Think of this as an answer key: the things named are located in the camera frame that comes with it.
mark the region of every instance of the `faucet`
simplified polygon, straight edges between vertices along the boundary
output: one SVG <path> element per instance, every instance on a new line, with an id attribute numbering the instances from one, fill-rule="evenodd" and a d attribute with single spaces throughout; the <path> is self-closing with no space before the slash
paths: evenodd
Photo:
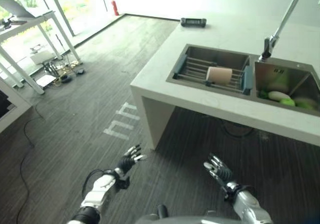
<path id="1" fill-rule="evenodd" d="M 283 30 L 283 28 L 285 27 L 291 13 L 295 9 L 298 1 L 299 0 L 292 0 L 291 1 L 291 4 L 289 5 L 288 9 L 286 10 L 278 29 L 275 31 L 275 33 L 272 36 L 264 39 L 264 51 L 258 59 L 259 62 L 266 62 L 267 59 L 269 57 L 271 57 L 272 51 L 273 51 L 273 49 L 279 39 L 279 35 L 280 35 L 281 31 Z"/>

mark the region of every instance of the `red fire extinguisher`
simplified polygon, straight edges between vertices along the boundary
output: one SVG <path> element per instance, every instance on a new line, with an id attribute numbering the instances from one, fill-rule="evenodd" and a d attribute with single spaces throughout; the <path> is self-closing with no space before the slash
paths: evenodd
<path id="1" fill-rule="evenodd" d="M 114 14 L 115 14 L 116 16 L 119 16 L 119 12 L 118 12 L 118 8 L 117 8 L 116 1 L 115 1 L 115 0 L 111 0 L 111 5 L 112 5 L 112 7 L 113 7 Z"/>

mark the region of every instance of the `glass door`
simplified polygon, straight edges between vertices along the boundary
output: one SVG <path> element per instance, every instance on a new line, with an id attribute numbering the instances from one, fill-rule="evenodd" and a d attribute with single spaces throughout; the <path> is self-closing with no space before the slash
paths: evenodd
<path id="1" fill-rule="evenodd" d="M 97 22 L 103 22 L 107 17 L 107 10 L 103 0 L 58 1 L 75 34 L 90 29 Z"/>

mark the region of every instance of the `dish drying rack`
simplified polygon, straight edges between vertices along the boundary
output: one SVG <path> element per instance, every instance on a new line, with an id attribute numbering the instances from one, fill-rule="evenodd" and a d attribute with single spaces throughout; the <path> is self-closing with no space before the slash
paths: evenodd
<path id="1" fill-rule="evenodd" d="M 207 87 L 223 89 L 230 92 L 249 95 L 253 88 L 253 68 L 246 65 L 243 70 L 232 69 L 230 82 L 226 85 L 217 84 L 206 80 L 209 67 L 226 68 L 214 61 L 207 61 L 189 57 L 187 54 L 181 56 L 173 69 L 173 79 L 183 79 L 189 82 L 204 84 Z"/>

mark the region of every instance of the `laptop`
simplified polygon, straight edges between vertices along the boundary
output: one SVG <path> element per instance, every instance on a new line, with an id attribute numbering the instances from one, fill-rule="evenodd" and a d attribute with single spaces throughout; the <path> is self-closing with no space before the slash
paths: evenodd
<path id="1" fill-rule="evenodd" d="M 39 8 L 28 8 L 26 10 L 15 0 L 0 0 L 0 6 L 17 18 L 37 18 L 44 14 L 44 11 L 40 12 Z"/>

